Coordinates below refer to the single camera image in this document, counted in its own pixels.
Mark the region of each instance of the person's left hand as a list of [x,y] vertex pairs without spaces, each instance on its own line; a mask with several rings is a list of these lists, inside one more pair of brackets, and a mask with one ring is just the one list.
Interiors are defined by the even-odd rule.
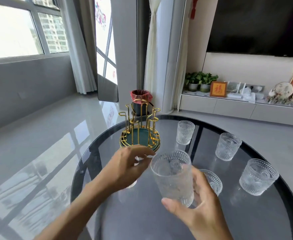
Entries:
[[[100,182],[105,184],[112,193],[130,186],[148,168],[151,162],[148,155],[155,155],[155,153],[143,145],[120,148],[99,173]],[[140,157],[142,160],[138,162],[135,157]]]

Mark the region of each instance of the glossy floor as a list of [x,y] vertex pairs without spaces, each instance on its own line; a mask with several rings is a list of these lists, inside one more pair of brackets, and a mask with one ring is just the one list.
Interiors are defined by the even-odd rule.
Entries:
[[[29,240],[70,202],[78,161],[90,143],[123,121],[117,103],[73,95],[0,129],[0,240]],[[174,112],[238,135],[293,191],[293,127]]]

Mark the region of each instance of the television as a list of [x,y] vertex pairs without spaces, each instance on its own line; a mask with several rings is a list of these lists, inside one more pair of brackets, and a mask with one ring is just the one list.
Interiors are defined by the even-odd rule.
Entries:
[[293,57],[293,0],[218,0],[207,52]]

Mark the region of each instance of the red hanging ornament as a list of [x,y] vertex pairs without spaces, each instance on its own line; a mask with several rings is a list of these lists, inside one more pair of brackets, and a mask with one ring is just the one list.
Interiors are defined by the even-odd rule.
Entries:
[[191,19],[194,19],[194,17],[195,17],[195,7],[196,7],[197,2],[198,2],[198,0],[193,0]]

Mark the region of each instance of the round table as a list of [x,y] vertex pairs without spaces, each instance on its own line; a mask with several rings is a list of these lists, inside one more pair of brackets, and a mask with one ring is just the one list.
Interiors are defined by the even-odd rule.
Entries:
[[[252,196],[239,185],[247,161],[264,160],[259,153],[243,142],[231,161],[222,161],[215,156],[215,149],[224,130],[182,116],[157,117],[156,129],[161,138],[157,153],[176,147],[178,121],[189,120],[196,125],[191,143],[179,149],[190,155],[195,167],[211,170],[221,179],[219,199],[234,239],[293,239],[293,194],[284,180],[279,177],[261,196]],[[74,175],[71,201],[119,149],[124,127],[124,122],[113,126],[89,146]],[[150,167],[135,186],[112,194],[94,213],[84,232],[96,240],[194,239],[188,228],[161,204]]]

